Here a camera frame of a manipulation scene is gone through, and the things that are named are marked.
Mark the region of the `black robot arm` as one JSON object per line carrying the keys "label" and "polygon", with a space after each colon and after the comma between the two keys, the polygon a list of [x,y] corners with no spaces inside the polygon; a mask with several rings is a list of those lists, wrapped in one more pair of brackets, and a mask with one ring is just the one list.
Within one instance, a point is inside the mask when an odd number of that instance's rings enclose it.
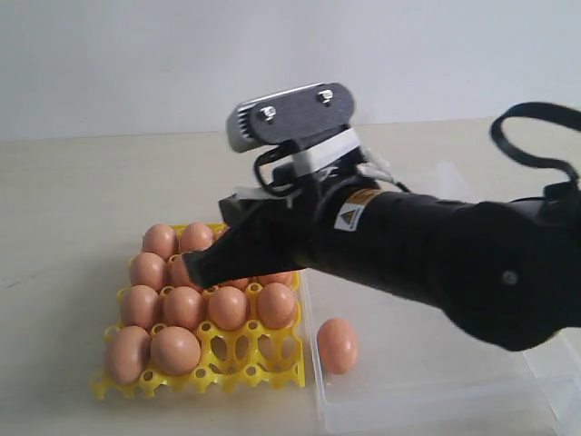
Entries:
{"label": "black robot arm", "polygon": [[580,194],[462,203],[350,177],[283,200],[220,202],[227,232],[187,253],[202,286],[310,268],[440,309],[461,330],[523,351],[580,323]]}

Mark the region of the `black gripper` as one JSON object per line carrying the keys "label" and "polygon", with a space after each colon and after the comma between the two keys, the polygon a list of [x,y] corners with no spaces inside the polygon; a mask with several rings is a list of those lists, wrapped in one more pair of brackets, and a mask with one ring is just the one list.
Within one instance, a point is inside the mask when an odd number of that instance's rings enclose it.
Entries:
{"label": "black gripper", "polygon": [[212,248],[183,256],[189,277],[203,287],[310,268],[444,312],[452,306],[433,244],[457,203],[342,183],[317,202],[235,194],[219,205],[227,233]]}

